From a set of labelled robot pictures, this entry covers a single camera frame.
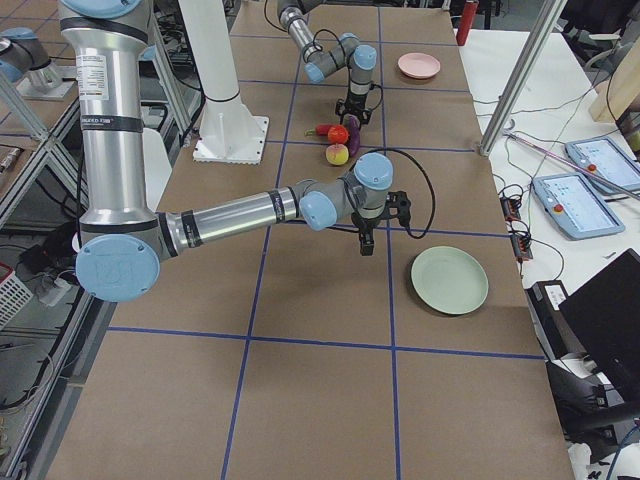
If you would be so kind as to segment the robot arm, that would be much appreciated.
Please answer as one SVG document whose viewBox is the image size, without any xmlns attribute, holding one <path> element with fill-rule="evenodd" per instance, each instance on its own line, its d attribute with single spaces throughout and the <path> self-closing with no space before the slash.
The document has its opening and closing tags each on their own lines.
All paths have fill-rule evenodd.
<svg viewBox="0 0 640 480">
<path fill-rule="evenodd" d="M 336 113 L 363 125 L 377 52 L 353 34 L 339 36 L 329 51 L 317 45 L 304 15 L 323 3 L 277 1 L 279 26 L 299 48 L 312 83 L 348 70 L 349 91 Z M 252 115 L 241 99 L 222 2 L 181 1 L 180 10 L 204 101 L 194 159 L 259 164 L 269 119 Z M 377 152 L 331 183 L 307 179 L 209 209 L 156 213 L 148 198 L 153 174 L 146 171 L 139 81 L 153 1 L 58 1 L 58 12 L 76 55 L 88 208 L 79 219 L 75 275 L 88 294 L 116 303 L 137 299 L 155 285 L 161 261 L 299 218 L 320 231 L 351 217 L 363 256 L 372 255 L 381 221 L 395 218 L 410 230 L 410 201 L 390 191 L 393 166 Z"/>
<path fill-rule="evenodd" d="M 373 72 L 377 65 L 377 51 L 364 44 L 353 33 L 336 36 L 336 45 L 330 50 L 321 46 L 318 35 L 330 33 L 321 29 L 313 33 L 306 15 L 323 1 L 278 1 L 277 17 L 280 27 L 297 45 L 307 78 L 318 84 L 346 69 L 348 92 L 345 99 L 336 101 L 335 114 L 341 121 L 350 116 L 359 127 L 370 121 L 372 109 L 366 105 L 369 92 L 374 88 Z"/>
</svg>

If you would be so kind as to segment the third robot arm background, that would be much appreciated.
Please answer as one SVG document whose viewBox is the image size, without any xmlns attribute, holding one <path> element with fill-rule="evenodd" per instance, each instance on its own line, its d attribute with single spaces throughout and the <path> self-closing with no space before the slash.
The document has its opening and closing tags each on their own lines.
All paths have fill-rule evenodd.
<svg viewBox="0 0 640 480">
<path fill-rule="evenodd" d="M 75 68 L 58 65 L 26 27 L 1 32 L 1 72 L 30 100 L 61 101 L 75 83 Z"/>
</svg>

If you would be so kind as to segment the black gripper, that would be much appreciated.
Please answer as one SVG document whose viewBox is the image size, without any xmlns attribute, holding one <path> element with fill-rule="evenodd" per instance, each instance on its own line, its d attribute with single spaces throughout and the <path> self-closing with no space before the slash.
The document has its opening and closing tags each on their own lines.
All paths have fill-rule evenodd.
<svg viewBox="0 0 640 480">
<path fill-rule="evenodd" d="M 338 99 L 335 105 L 335 114 L 343 123 L 347 116 L 354 117 L 359 125 L 368 125 L 372 110 L 366 106 L 366 94 L 347 93 L 345 99 Z"/>
<path fill-rule="evenodd" d="M 404 191 L 390 191 L 386 194 L 384 207 L 373 217 L 364 217 L 363 210 L 351 214 L 351 220 L 358 229 L 359 251 L 362 256 L 374 252 L 375 240 L 372 231 L 386 220 L 397 220 L 407 232 L 411 229 L 411 201 Z"/>
</svg>

